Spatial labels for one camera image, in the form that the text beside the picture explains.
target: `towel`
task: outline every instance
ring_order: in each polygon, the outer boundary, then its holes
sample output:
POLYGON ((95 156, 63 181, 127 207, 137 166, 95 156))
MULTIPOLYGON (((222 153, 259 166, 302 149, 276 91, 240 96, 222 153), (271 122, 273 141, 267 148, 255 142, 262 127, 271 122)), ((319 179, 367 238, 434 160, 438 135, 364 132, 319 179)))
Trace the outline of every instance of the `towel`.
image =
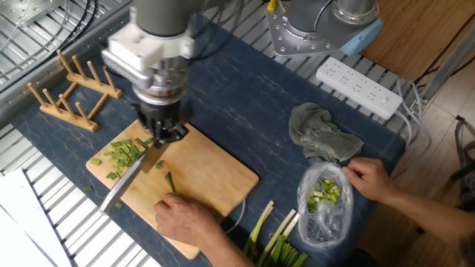
POLYGON ((305 157, 323 156, 330 162, 343 162, 359 155, 364 142, 341 132, 331 121, 330 112, 317 104, 305 103, 293 108, 289 134, 295 144, 304 147, 305 157))

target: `blue object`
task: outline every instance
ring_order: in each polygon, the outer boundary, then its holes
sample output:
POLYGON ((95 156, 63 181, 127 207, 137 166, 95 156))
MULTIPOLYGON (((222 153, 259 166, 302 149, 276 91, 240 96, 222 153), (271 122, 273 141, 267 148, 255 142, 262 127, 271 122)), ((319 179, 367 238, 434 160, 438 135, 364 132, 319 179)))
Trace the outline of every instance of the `blue object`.
MULTIPOLYGON (((219 46, 228 36, 225 30, 218 29, 211 47, 219 46)), ((204 42, 207 42, 204 37, 199 40, 201 44, 204 42)), ((96 69, 102 67, 97 57, 88 57, 96 69)), ((103 72, 98 74, 102 81, 107 80, 103 72)), ((85 164, 137 119, 129 110, 130 104, 138 101, 130 82, 115 76, 113 79, 123 96, 105 102, 94 117, 99 124, 95 133, 42 113, 38 102, 25 108, 11 122, 76 186, 95 188, 85 193, 96 205, 102 203, 109 190, 85 164)), ((52 91, 65 92, 70 85, 71 82, 64 80, 52 91)), ((68 101, 80 101, 88 112, 101 96, 80 86, 68 101)), ((270 200, 275 202, 274 210, 261 229, 258 242, 262 245, 267 244, 269 234, 277 229, 286 214, 297 208, 298 183, 309 163, 302 147, 294 144, 289 136, 290 112, 295 106, 314 102, 327 109, 338 128, 366 142, 361 156, 381 159, 389 173, 404 152, 405 142, 398 134, 234 36, 221 52, 191 66, 187 100, 194 107, 193 126, 259 176, 258 185, 246 199, 248 208, 241 224, 229 235, 241 248, 270 200)), ((340 246, 315 252, 300 241, 296 229, 289 235, 293 247, 308 253, 308 266, 345 264, 376 207, 354 189, 353 194, 355 205, 350 233, 340 246)), ((228 229, 239 215, 240 206, 229 215, 223 228, 228 229)), ((115 208, 109 216, 162 266, 210 266, 202 254, 196 260, 186 259, 128 207, 115 208)))
POLYGON ((347 56, 354 56, 366 48, 383 28, 381 19, 377 19, 340 48, 347 56))

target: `clear plastic bag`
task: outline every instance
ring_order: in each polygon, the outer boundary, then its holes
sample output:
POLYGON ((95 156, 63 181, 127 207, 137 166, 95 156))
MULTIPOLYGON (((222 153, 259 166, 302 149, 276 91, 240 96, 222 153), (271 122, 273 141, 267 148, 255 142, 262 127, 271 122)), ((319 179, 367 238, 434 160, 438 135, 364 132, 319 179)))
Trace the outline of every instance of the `clear plastic bag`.
POLYGON ((314 160, 305 171, 298 186, 298 213, 302 218, 298 222, 298 234, 301 239, 315 250, 327 250, 340 245, 348 234, 353 212, 353 190, 350 182, 334 163, 314 160), (341 196, 337 202, 322 200, 317 211, 310 213, 307 203, 314 188, 320 189, 325 179, 333 179, 340 188, 341 196))

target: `hand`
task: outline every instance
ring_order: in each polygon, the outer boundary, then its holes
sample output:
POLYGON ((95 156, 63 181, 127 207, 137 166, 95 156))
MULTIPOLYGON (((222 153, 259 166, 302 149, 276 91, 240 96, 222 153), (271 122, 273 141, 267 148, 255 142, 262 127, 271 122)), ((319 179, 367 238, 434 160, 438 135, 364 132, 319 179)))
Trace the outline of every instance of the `hand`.
POLYGON ((379 159, 356 158, 341 170, 348 181, 370 200, 384 202, 397 191, 379 159))
POLYGON ((221 231, 213 216, 200 203, 175 194, 166 194, 155 205, 157 231, 164 237, 200 247, 210 231, 221 231))

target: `wooden cutting board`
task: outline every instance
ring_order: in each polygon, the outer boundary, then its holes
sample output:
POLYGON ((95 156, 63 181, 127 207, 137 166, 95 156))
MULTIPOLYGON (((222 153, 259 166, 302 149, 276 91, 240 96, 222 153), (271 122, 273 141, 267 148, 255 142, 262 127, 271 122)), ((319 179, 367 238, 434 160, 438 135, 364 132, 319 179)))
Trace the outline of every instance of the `wooden cutting board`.
MULTIPOLYGON (((211 208, 219 223, 258 183, 255 173, 191 125, 186 127, 190 130, 189 134, 182 141, 171 144, 160 158, 165 162, 165 167, 161 170, 153 167, 148 174, 141 171, 121 199, 153 228, 157 227, 154 205, 171 192, 164 178, 168 170, 171 171, 177 192, 211 208)), ((150 135, 135 121, 111 142, 135 140, 137 137, 145 141, 150 135)), ((110 156, 104 156, 107 151, 113 151, 109 144, 93 157, 101 159, 102 163, 93 165, 88 161, 86 167, 104 185, 112 188, 118 179, 113 181, 105 178, 114 171, 113 163, 108 162, 110 156)), ((190 260, 200 253, 197 247, 166 239, 190 260)))

